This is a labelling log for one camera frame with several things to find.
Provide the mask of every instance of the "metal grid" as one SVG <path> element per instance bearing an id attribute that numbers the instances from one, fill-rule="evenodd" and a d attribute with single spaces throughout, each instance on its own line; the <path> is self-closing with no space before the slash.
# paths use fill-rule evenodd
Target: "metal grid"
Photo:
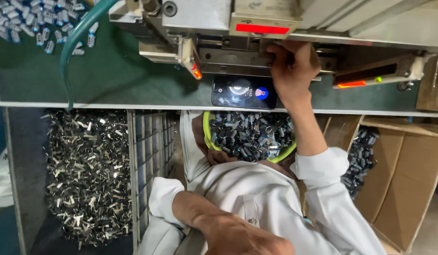
<path id="1" fill-rule="evenodd" d="M 173 112 L 145 114 L 128 110 L 134 254 L 148 227 L 148 199 L 154 177 L 174 169 Z"/>

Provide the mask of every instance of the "machine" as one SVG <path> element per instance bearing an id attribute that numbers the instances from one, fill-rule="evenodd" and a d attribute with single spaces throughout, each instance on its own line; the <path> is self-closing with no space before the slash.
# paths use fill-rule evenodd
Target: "machine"
<path id="1" fill-rule="evenodd" d="M 406 90 L 438 52 L 438 24 L 419 39 L 397 33 L 397 22 L 409 13 L 418 18 L 418 9 L 431 2 L 438 1 L 120 0 L 109 20 L 140 40 L 140 55 L 179 64 L 195 79 L 204 73 L 269 77 L 267 46 L 293 39 L 314 43 L 322 66 L 315 80 L 333 74 L 338 89 L 399 82 Z M 431 9 L 438 12 L 437 6 Z"/>

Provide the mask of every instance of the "smartphone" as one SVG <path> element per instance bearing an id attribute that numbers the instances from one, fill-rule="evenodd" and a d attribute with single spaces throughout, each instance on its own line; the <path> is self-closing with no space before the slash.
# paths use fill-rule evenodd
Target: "smartphone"
<path id="1" fill-rule="evenodd" d="M 216 75 L 213 80 L 214 106 L 272 110 L 278 99 L 272 78 Z"/>

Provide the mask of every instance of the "shirt button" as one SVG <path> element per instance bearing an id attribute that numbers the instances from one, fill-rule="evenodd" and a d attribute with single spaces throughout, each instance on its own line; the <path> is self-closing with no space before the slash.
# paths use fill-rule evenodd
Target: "shirt button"
<path id="1" fill-rule="evenodd" d="M 251 225 L 255 225 L 256 223 L 257 223 L 257 220 L 256 219 L 248 219 L 248 222 L 251 224 Z"/>

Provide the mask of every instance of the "hose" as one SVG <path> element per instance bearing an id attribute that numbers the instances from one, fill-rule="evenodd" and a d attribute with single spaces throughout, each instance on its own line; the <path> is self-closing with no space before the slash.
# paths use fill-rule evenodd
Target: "hose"
<path id="1" fill-rule="evenodd" d="M 62 87 L 68 99 L 68 110 L 73 109 L 73 97 L 71 95 L 71 87 L 68 81 L 68 64 L 71 54 L 76 48 L 76 44 L 79 42 L 80 37 L 85 34 L 93 24 L 99 20 L 99 18 L 106 13 L 118 0 L 101 0 L 91 9 L 87 15 L 77 24 L 73 33 L 68 37 L 63 47 L 62 54 L 60 56 L 60 74 Z"/>

